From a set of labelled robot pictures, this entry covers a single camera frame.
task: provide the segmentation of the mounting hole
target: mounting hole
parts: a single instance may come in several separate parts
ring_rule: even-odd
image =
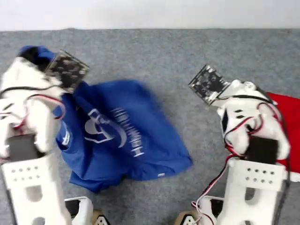
[[[45,224],[45,218],[43,217],[37,217],[32,221],[32,225],[44,225]]]

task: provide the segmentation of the white logo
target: white logo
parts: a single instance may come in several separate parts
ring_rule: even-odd
[[[127,135],[126,132],[122,127],[120,127],[117,123],[111,121],[111,120],[104,120],[102,115],[99,113],[97,109],[91,110],[88,115],[91,117],[88,121],[86,121],[84,125],[85,131],[90,134],[95,136],[94,138],[88,138],[84,137],[85,140],[95,142],[95,143],[102,143],[102,142],[107,142],[110,141],[114,138],[113,135],[109,134],[106,132],[101,126],[100,123],[105,123],[106,125],[110,125],[112,128],[114,128],[120,135],[121,137],[121,142],[119,145],[119,148],[123,147],[126,143],[127,140]]]

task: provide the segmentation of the gray carpet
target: gray carpet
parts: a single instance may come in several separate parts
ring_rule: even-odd
[[[89,83],[119,78],[147,82],[189,149],[194,165],[186,172],[147,182],[125,180],[98,195],[69,184],[70,169],[57,154],[65,196],[87,195],[112,225],[172,225],[221,170],[227,152],[219,118],[187,86],[205,63],[214,65],[228,80],[252,80],[267,91],[300,98],[300,30],[0,32],[0,74],[23,45],[67,50],[90,65]],[[223,196],[225,181],[211,195]],[[9,225],[4,199],[1,185],[0,224]],[[299,211],[300,183],[295,183],[280,224],[298,225]]]

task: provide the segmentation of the black wire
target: black wire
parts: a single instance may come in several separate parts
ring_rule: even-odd
[[[288,139],[286,122],[282,115],[281,115],[281,118],[282,118],[283,130],[284,130],[286,138]],[[290,190],[290,186],[291,186],[291,157],[290,157],[290,154],[286,158],[286,170],[287,170],[287,178],[285,180],[285,187],[282,192],[281,198],[279,200],[279,203],[278,203],[275,215],[274,215],[273,225],[279,224],[281,211],[283,209],[283,205],[285,204],[285,200],[286,200],[287,194],[288,194],[288,192]]]
[[[0,99],[3,98],[3,94],[5,92],[11,91],[11,90],[48,90],[53,87],[58,87],[58,85],[52,85],[52,86],[49,86],[46,88],[34,88],[34,87],[29,87],[29,86],[10,87],[10,88],[6,88],[0,92]]]
[[[273,104],[272,101],[268,100],[268,99],[264,99],[262,97],[258,97],[258,96],[252,96],[252,95],[232,95],[233,98],[251,98],[251,99],[257,99],[257,100],[261,100],[270,104]]]

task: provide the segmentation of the white wire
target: white wire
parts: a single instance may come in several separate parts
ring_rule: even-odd
[[[223,172],[220,174],[220,176],[210,185],[210,187],[204,192],[204,193],[202,193],[202,195],[197,199],[197,201],[196,202],[192,202],[192,205],[196,208],[196,210],[197,210],[197,213],[198,213],[198,219],[194,222],[194,224],[197,224],[199,221],[200,221],[200,219],[202,218],[202,216],[205,216],[204,214],[203,214],[203,212],[201,211],[201,205],[200,205],[200,201],[201,201],[201,199],[203,199],[208,193],[209,193],[209,191],[214,187],[214,185],[218,182],[218,180],[220,180],[220,178],[224,175],[224,173],[225,173],[225,171],[226,171],[226,168],[227,168],[227,166],[228,166],[228,161],[231,159],[231,158],[229,158],[228,160],[227,160],[227,162],[226,162],[226,165],[225,165],[225,168],[224,168],[224,170],[223,170]]]

